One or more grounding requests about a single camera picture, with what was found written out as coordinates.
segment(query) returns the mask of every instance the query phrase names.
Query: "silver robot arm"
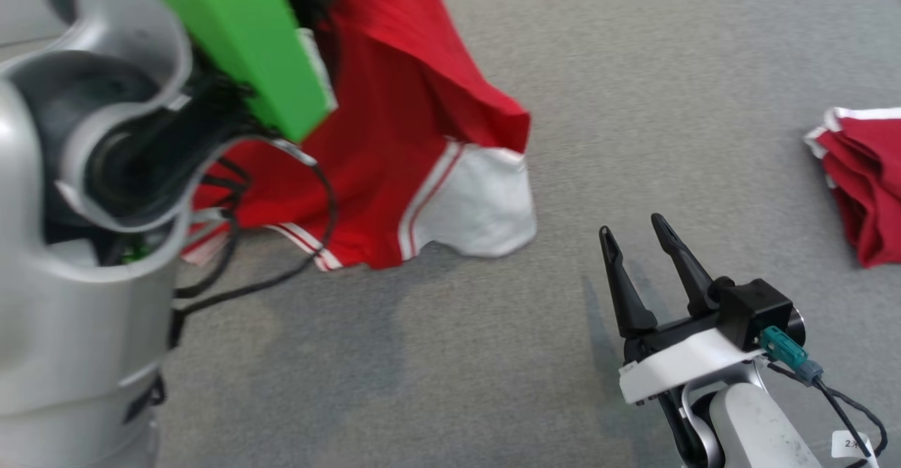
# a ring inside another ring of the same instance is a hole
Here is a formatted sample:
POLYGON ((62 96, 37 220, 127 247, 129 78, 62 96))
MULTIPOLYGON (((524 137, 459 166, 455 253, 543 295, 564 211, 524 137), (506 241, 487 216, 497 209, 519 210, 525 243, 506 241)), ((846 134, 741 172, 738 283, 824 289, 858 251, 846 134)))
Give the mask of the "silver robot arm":
POLYGON ((190 42, 159 0, 77 3, 55 44, 0 66, 4 468, 148 468, 157 452, 149 405, 190 186, 149 217, 121 217, 96 202, 84 168, 119 122, 178 102, 190 42), (108 75, 78 84, 98 69, 108 75), (148 255, 105 263, 122 234, 141 234, 148 255))

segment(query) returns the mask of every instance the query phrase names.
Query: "red cloth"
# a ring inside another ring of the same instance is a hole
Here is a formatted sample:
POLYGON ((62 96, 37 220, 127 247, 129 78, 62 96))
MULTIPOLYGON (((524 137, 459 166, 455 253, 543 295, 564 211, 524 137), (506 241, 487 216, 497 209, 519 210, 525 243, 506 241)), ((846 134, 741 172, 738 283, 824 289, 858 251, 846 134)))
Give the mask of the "red cloth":
POLYGON ((901 263, 901 108, 834 108, 807 135, 866 268, 901 263))
MULTIPOLYGON (((524 153, 530 116, 484 80, 442 0, 338 0, 331 13, 339 108, 303 143, 341 209, 331 254, 319 264, 396 266, 403 262, 400 220, 448 140, 524 153)), ((308 167, 264 143, 239 144, 226 156, 254 178, 238 210, 242 227, 281 224, 274 228, 302 248, 318 245, 328 210, 308 167)), ((221 167, 212 173, 229 176, 221 167)), ((210 206, 222 193, 203 186, 194 205, 210 206)))

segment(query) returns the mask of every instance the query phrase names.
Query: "connector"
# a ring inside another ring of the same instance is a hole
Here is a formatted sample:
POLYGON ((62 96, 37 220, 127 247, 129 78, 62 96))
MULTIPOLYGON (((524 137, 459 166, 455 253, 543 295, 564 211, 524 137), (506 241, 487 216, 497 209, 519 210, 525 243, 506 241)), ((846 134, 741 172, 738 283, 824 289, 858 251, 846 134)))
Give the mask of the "connector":
POLYGON ((820 376, 823 376, 823 366, 818 365, 817 362, 807 359, 795 369, 795 375, 798 376, 798 381, 801 384, 807 385, 807 387, 811 387, 814 385, 814 379, 820 376))
POLYGON ((807 351, 788 337, 788 334, 782 332, 782 329, 775 326, 767 327, 760 333, 760 348, 776 361, 784 362, 795 373, 799 372, 801 365, 807 362, 807 351))

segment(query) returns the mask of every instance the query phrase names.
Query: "label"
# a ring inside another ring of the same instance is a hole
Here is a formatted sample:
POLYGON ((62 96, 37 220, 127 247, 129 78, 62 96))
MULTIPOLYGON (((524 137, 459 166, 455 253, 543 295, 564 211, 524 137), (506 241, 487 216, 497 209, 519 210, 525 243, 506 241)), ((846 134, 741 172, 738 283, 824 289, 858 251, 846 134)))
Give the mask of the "label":
MULTIPOLYGON (((860 433, 860 439, 869 450, 869 465, 878 468, 876 463, 876 455, 873 453, 873 446, 870 445, 869 437, 860 433)), ((833 431, 833 457, 853 457, 855 459, 866 459, 863 451, 860 450, 854 437, 850 435, 850 431, 833 431)))
POLYGON ((633 369, 637 368, 637 366, 638 366, 638 363, 635 361, 629 362, 627 365, 622 366, 622 368, 620 368, 620 376, 625 375, 626 373, 628 373, 630 371, 633 371, 633 369))

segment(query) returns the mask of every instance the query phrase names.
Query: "white label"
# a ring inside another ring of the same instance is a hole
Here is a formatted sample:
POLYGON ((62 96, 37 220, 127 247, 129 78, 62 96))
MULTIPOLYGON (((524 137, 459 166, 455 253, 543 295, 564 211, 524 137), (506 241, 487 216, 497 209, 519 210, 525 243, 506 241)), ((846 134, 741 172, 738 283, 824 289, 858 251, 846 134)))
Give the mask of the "white label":
MULTIPOLYGON (((878 468, 879 465, 876 464, 876 456, 873 454, 873 446, 870 445, 869 438, 863 433, 860 433, 860 439, 863 440, 863 443, 867 446, 867 450, 869 450, 869 465, 878 468)), ((857 442, 854 440, 854 437, 850 435, 850 431, 833 431, 833 457, 866 459, 863 455, 863 451, 860 450, 857 442)))
POLYGON ((322 61, 322 54, 319 54, 319 46, 316 44, 315 34, 313 34, 313 31, 309 28, 300 28, 297 30, 297 39, 300 39, 303 50, 306 51, 306 55, 313 64, 313 71, 315 71, 316 77, 319 77, 319 86, 322 87, 322 90, 325 92, 329 111, 334 111, 338 108, 338 99, 335 98, 335 92, 332 90, 332 81, 329 80, 329 70, 325 67, 325 62, 322 61))

